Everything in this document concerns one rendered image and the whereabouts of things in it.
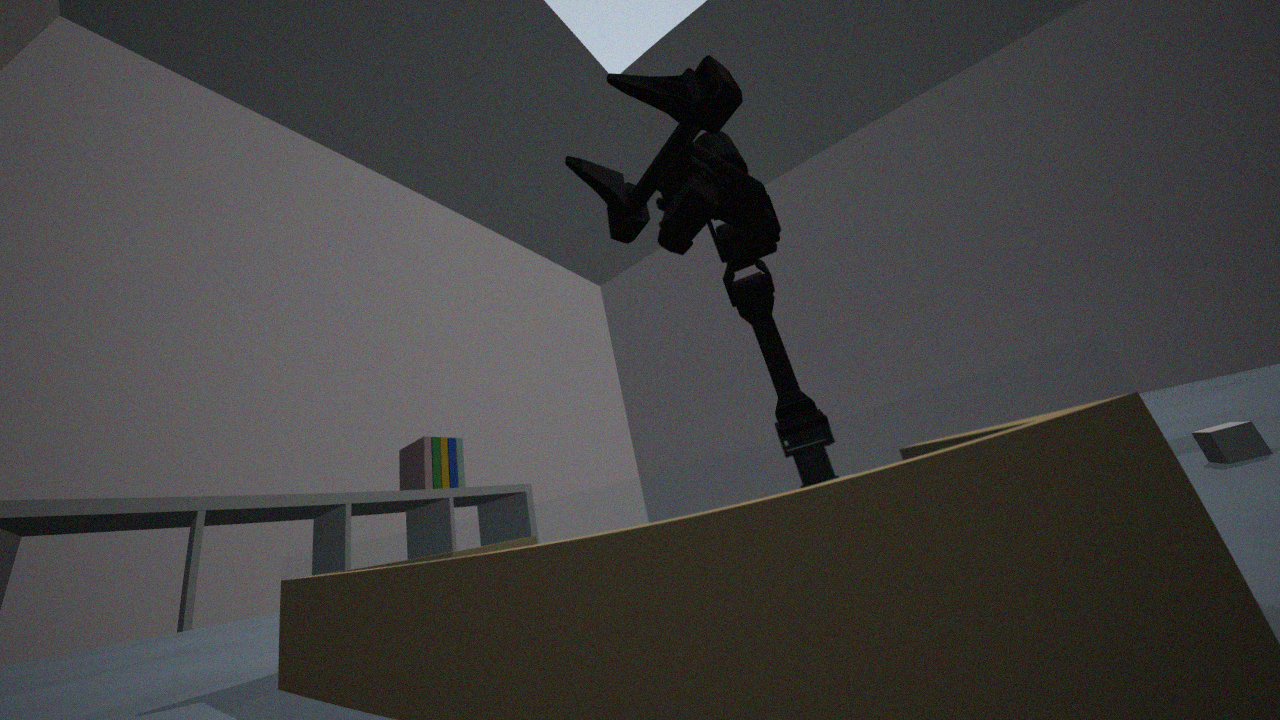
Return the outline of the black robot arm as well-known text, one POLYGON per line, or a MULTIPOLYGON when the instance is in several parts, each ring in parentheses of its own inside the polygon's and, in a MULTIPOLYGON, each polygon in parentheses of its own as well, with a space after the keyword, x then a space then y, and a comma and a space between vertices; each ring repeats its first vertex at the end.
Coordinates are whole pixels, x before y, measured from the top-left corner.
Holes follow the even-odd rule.
POLYGON ((780 223, 771 197, 764 184, 748 174, 746 163, 723 131, 717 135, 703 133, 694 143, 701 145, 708 151, 716 149, 722 159, 730 161, 737 176, 736 184, 730 200, 717 211, 718 197, 726 190, 726 184, 710 167, 690 155, 686 168, 690 176, 684 184, 669 201, 657 199, 658 209, 664 211, 658 243, 671 252, 684 255, 692 246, 691 240, 705 224, 708 225, 722 263, 727 263, 723 281, 730 301, 739 309, 739 315, 753 325, 771 372, 778 395, 774 411, 778 437, 824 424, 828 421, 827 416, 800 391, 772 316, 774 283, 768 266, 760 260, 771 252, 777 252, 774 242, 780 241, 780 223), (712 219, 724 224, 717 225, 714 231, 712 219), (756 272, 733 281, 733 272, 740 272, 754 263, 765 274, 756 272))

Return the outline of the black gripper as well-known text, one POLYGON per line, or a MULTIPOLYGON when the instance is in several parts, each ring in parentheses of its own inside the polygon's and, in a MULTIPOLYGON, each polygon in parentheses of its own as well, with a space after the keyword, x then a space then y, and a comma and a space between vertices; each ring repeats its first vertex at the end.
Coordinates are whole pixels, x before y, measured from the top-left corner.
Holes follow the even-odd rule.
POLYGON ((736 184, 735 168, 721 158, 716 149, 709 151, 692 140, 701 129, 717 135, 730 117, 742 104, 742 91, 730 70, 710 55, 681 76, 625 76, 609 73, 607 81, 622 94, 666 111, 678 122, 664 147, 657 154, 637 184, 625 183, 623 173, 579 158, 566 158, 566 167, 573 170, 607 202, 611 240, 630 243, 636 240, 650 215, 646 202, 655 191, 662 200, 671 200, 690 176, 689 158, 704 161, 726 184, 718 197, 718 210, 730 200, 736 184))

